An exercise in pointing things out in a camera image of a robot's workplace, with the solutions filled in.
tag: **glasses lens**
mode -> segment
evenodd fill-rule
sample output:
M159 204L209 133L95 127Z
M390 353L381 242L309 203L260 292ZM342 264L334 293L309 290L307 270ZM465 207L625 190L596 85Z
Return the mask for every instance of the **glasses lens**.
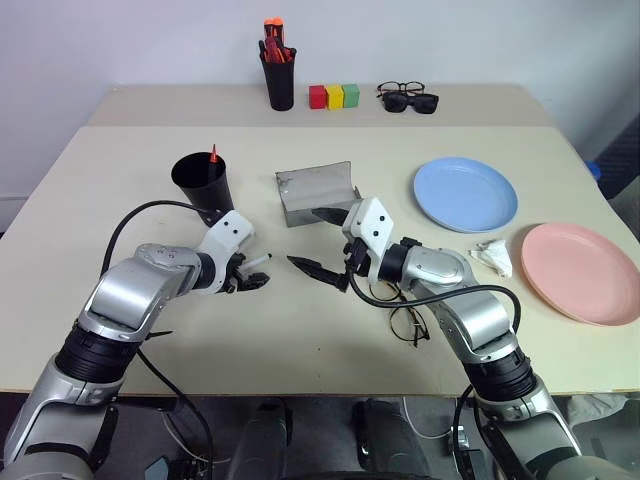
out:
M384 92L398 92L400 91L400 84L398 82L384 82L378 87L382 93Z
M398 298L398 289L391 283L377 282L369 285L369 293L377 300L390 302Z
M393 113L403 112L408 103L406 95L393 92L387 92L382 95L382 101L384 102L384 109Z
M420 82L409 82L405 89L407 93L424 93L424 85Z
M433 113L438 106L436 95L418 95L413 97L413 108L418 113Z
M407 342L413 341L416 333L418 337L422 336L422 332L418 330L416 332L416 328L422 326L420 320L418 318L414 319L413 316L409 313L409 310L413 309L401 309L394 313L394 315L390 318L389 323L391 324L391 331L401 340L406 340ZM418 312L413 310L414 315L418 317Z

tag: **beige table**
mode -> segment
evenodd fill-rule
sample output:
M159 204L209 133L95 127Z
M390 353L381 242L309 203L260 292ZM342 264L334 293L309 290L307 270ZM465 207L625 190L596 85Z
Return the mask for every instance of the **beige table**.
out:
M113 88L90 126L215 127L436 127L552 126L544 108L518 85L433 85L440 96L435 115L411 107L384 111L376 85L360 85L358 108L311 110L306 88L295 89L294 107L269 107L264 85L121 86Z
M514 278L474 264L481 282L513 289L523 303L519 338L554 393L640 388L640 322L597 328L554 311L526 284L518 262L523 235L548 221L576 222L608 236L640 264L637 241L602 198L581 160L552 127L265 128L89 127L81 129L0 241L2 390L28 390L61 345L97 278L120 218L152 199L181 199L169 178L176 159L216 142L229 165L236 207L255 225L249 256L274 254L272 281L257 292L169 304L158 329L169 337L144 349L194 394L459 394L463 370L429 317L432 340L419 349L396 340L387 313L352 293L318 284L285 260L315 258L338 269L344 244L329 224L287 229L274 172L350 160L354 183L377 195L403 235L466 252L508 240ZM520 199L498 233L464 235L426 219L411 194L416 169L443 155L498 168ZM191 212L157 207L127 227L114 260L142 242L196 246L205 231ZM125 391L162 393L137 361Z

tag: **black pen holder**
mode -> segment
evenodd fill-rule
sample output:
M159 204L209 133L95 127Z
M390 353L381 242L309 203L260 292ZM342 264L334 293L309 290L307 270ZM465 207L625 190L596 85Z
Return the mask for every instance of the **black pen holder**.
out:
M210 163L211 153L199 152L178 160L171 170L171 179L187 196L194 207L209 210L200 213L207 227L233 210L233 200L227 184L227 164L218 155L217 163Z
M293 107L293 65L296 60L296 49L290 49L291 60L287 63L268 63L262 56L264 78L269 91L271 108L283 112Z

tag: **blue plate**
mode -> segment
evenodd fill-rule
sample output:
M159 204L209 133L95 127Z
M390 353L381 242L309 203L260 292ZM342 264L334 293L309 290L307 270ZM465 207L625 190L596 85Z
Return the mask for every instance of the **blue plate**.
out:
M504 227L518 210L518 197L500 172L477 160L444 157L424 164L413 180L424 213L463 233Z

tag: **glasses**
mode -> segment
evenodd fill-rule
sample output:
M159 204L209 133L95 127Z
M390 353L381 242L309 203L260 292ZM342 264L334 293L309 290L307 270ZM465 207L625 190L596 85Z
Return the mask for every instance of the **glasses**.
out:
M385 82L378 85L378 98L382 97L387 112L404 112L411 105L417 113L433 113L438 107L439 97L424 93L424 89L421 82Z

